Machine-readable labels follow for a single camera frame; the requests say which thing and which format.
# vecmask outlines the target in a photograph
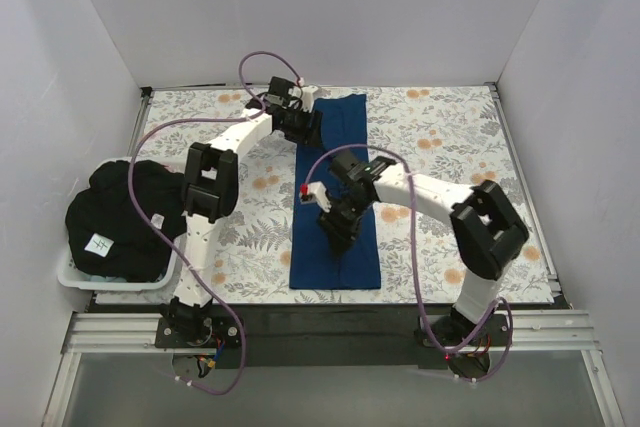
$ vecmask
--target white laundry basket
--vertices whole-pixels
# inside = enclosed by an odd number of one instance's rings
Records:
[[[113,159],[107,159],[100,163],[97,167],[107,162],[113,162],[117,160],[131,160],[131,157],[119,157]],[[180,159],[154,159],[146,158],[139,160],[153,160],[158,162],[173,172],[184,172],[184,161]],[[186,234],[177,237],[174,241],[175,245],[183,250],[186,243]],[[171,257],[169,258],[169,264],[167,265],[167,272],[156,282],[117,282],[111,281],[108,278],[104,278],[103,281],[98,276],[85,274],[78,270],[71,257],[71,249],[67,247],[65,256],[58,265],[58,282],[65,287],[75,287],[81,290],[98,290],[98,291],[110,291],[110,292],[137,292],[141,290],[155,290],[160,289],[167,285],[173,276],[173,273],[178,263],[178,256],[174,251],[171,251]]]

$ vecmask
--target white patterned tablecloth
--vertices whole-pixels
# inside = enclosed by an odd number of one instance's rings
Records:
[[[552,301],[548,269],[526,208],[495,105],[487,87],[323,88],[322,97],[367,95],[369,144],[403,155],[412,170],[440,179],[480,183],[497,181],[531,231],[531,239],[512,265],[502,288],[511,302]],[[240,90],[155,92],[145,132],[174,119],[236,117],[249,97]],[[206,142],[228,124],[185,124],[156,134],[142,157],[186,159],[192,142]],[[240,166],[240,199],[227,219],[217,256],[211,259],[211,284],[231,303],[415,302],[409,257],[409,210],[375,205],[382,288],[358,291],[291,290],[296,146],[274,133],[262,140]],[[370,152],[371,158],[377,154]],[[418,217],[420,282],[426,302],[454,302],[465,274],[453,233]],[[163,303],[173,296],[179,270],[160,290],[99,293],[98,303]]]

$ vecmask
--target white label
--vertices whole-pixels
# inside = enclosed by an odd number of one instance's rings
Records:
[[[100,257],[106,257],[112,245],[113,240],[107,239],[106,237],[102,237],[98,234],[93,234],[91,240],[84,248],[84,250],[86,250],[87,252],[93,252]]]
[[[153,226],[156,229],[161,229],[163,222],[164,222],[164,216],[163,215],[153,214],[153,217],[151,217],[151,223],[153,224]]]

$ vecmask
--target blue cloth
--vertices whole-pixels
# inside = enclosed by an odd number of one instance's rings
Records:
[[[313,108],[322,112],[322,143],[326,150],[345,144],[367,143],[366,95],[342,99],[318,99]],[[369,160],[366,149],[354,149],[360,160]],[[362,232],[351,249],[341,257],[329,249],[327,236],[317,224],[320,207],[301,205],[298,197],[313,163],[323,154],[320,149],[299,145],[296,152],[296,186],[293,214],[293,251],[289,287],[292,289],[379,289],[380,259],[373,209],[362,219]],[[322,181],[329,192],[341,183],[329,173],[331,159],[318,166],[312,181]]]

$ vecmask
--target wire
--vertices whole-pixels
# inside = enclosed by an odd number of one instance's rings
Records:
[[[438,350],[440,350],[444,354],[455,354],[455,353],[460,352],[460,350],[465,348],[467,345],[469,345],[469,343],[472,340],[474,340],[476,338],[478,333],[484,327],[484,324],[487,322],[489,317],[491,317],[491,315],[495,311],[495,309],[498,306],[498,304],[499,303],[505,304],[505,307],[507,309],[507,314],[508,314],[508,317],[509,317],[509,340],[507,342],[507,346],[505,347],[504,353],[503,353],[502,357],[500,358],[500,361],[498,362],[496,368],[494,368],[492,371],[490,371],[485,376],[483,376],[482,380],[486,380],[486,379],[492,377],[494,375],[494,373],[504,364],[504,360],[506,359],[506,356],[509,353],[509,349],[511,347],[511,342],[512,342],[512,339],[513,339],[513,316],[511,314],[511,307],[509,306],[509,303],[507,302],[507,300],[505,298],[499,297],[498,299],[494,300],[489,305],[489,307],[487,308],[486,312],[482,315],[482,317],[478,321],[476,327],[458,345],[453,346],[453,347],[445,347],[442,344],[440,344],[440,342],[438,342],[438,339],[436,338],[436,336],[434,335],[433,331],[431,330],[431,325],[429,324],[429,318],[427,317],[427,312],[426,312],[426,310],[424,308],[424,303],[422,302],[422,293],[421,293],[421,289],[420,289],[420,278],[418,276],[418,253],[417,253],[417,241],[416,241],[416,213],[417,213],[417,208],[416,208],[417,199],[416,199],[416,191],[415,191],[416,189],[415,189],[415,184],[414,184],[414,180],[413,180],[413,175],[412,175],[411,169],[409,168],[409,164],[407,163],[407,161],[401,155],[397,154],[396,152],[393,152],[393,151],[391,151],[389,149],[385,149],[383,147],[376,147],[376,146],[367,145],[367,144],[347,144],[347,145],[342,145],[340,147],[336,147],[335,149],[331,149],[331,150],[325,152],[324,154],[322,154],[318,158],[318,160],[315,161],[315,163],[311,166],[311,169],[309,169],[309,172],[307,173],[307,178],[305,179],[305,184],[309,184],[310,183],[311,176],[313,175],[315,170],[318,168],[320,163],[322,163],[322,161],[324,161],[324,159],[326,159],[330,155],[333,155],[333,154],[335,154],[337,152],[340,152],[342,150],[356,149],[356,148],[376,150],[376,151],[379,151],[379,152],[383,152],[383,153],[385,153],[387,155],[390,155],[391,157],[397,159],[398,162],[400,162],[402,164],[402,167],[403,167],[405,173],[407,174],[407,183],[409,185],[409,197],[410,197],[410,202],[411,202],[410,242],[411,242],[411,269],[412,269],[412,272],[413,272],[413,287],[414,287],[414,290],[415,290],[416,302],[418,304],[418,311],[420,313],[420,319],[422,321],[422,324],[423,324],[423,326],[425,328],[425,331],[427,333],[427,337],[429,337],[429,341],[431,342],[431,344],[434,345]]]
[[[244,87],[244,89],[247,91],[247,93],[254,98],[255,100],[257,100],[258,102],[260,102],[261,105],[261,109],[260,112],[247,116],[247,117],[240,117],[240,118],[232,118],[232,119],[209,119],[209,118],[194,118],[194,119],[178,119],[178,120],[172,120],[169,122],[165,122],[164,124],[161,124],[157,127],[155,127],[154,129],[151,129],[149,132],[147,132],[142,139],[140,139],[140,142],[138,142],[138,145],[136,145],[133,154],[131,156],[131,161],[129,163],[129,170],[127,172],[127,187],[129,190],[129,197],[131,198],[131,203],[133,204],[134,209],[136,210],[136,212],[138,213],[138,215],[140,216],[140,218],[143,220],[143,222],[145,224],[147,224],[149,226],[149,228],[151,230],[153,230],[153,232],[165,243],[167,244],[171,250],[173,250],[176,255],[178,257],[180,257],[180,259],[182,260],[182,262],[184,262],[184,265],[187,266],[187,268],[189,269],[189,272],[191,273],[191,275],[193,275],[193,277],[196,279],[196,281],[198,282],[198,284],[200,284],[200,286],[205,290],[205,292],[207,292],[216,302],[218,302],[218,304],[220,304],[220,306],[222,306],[222,308],[231,316],[231,318],[233,319],[233,321],[235,322],[237,328],[238,328],[238,333],[240,334],[240,366],[238,367],[238,373],[236,374],[236,377],[233,379],[233,381],[224,389],[222,390],[214,390],[211,389],[207,386],[204,385],[199,385],[196,383],[191,383],[191,385],[193,387],[196,387],[197,389],[203,390],[211,395],[224,395],[227,394],[229,392],[231,392],[231,390],[233,390],[233,388],[238,384],[238,381],[240,380],[240,377],[242,376],[242,372],[244,370],[244,366],[246,363],[246,358],[247,358],[247,339],[246,339],[246,335],[245,335],[245,331],[244,331],[244,327],[242,325],[242,322],[240,322],[240,319],[238,318],[238,315],[235,313],[235,311],[224,301],[222,300],[212,289],[211,287],[209,287],[209,285],[202,279],[202,277],[200,277],[200,274],[198,274],[198,272],[195,270],[195,268],[193,267],[193,265],[191,264],[191,262],[189,261],[189,259],[187,258],[187,256],[184,254],[184,252],[182,252],[182,250],[180,250],[179,247],[177,247],[166,235],[164,235],[162,233],[162,231],[158,228],[156,228],[156,226],[154,226],[151,223],[151,220],[149,219],[149,217],[147,217],[147,215],[145,214],[144,210],[142,210],[142,207],[140,207],[140,203],[138,202],[138,199],[136,197],[135,194],[135,190],[134,190],[134,186],[133,186],[133,170],[134,170],[134,166],[136,163],[136,158],[138,157],[138,155],[140,154],[140,151],[142,150],[142,147],[144,146],[144,144],[151,138],[153,137],[156,133],[158,133],[159,131],[166,129],[167,127],[172,127],[174,125],[180,125],[180,124],[187,124],[187,123],[218,123],[218,122],[225,122],[225,123],[237,123],[237,122],[246,122],[248,120],[251,119],[255,119],[256,117],[262,115],[264,113],[264,111],[266,110],[266,104],[264,103],[264,101],[260,98],[260,96],[256,95],[250,88],[249,85],[247,84],[247,82],[245,81],[244,78],[244,74],[243,74],[243,67],[245,62],[250,59],[251,57],[255,57],[256,55],[267,55],[270,57],[275,57],[276,59],[280,60],[281,62],[283,62],[290,70],[291,72],[293,72],[293,74],[296,76],[296,82],[299,84],[301,81],[301,77],[298,75],[298,72],[293,68],[293,66],[291,64],[289,64],[289,62],[287,62],[285,59],[283,59],[282,57],[280,57],[278,54],[274,54],[273,52],[266,52],[266,51],[256,51],[256,52],[251,52],[250,54],[245,55],[242,60],[240,61],[240,64],[238,65],[238,76],[240,78],[240,83],[242,84],[242,87]]]

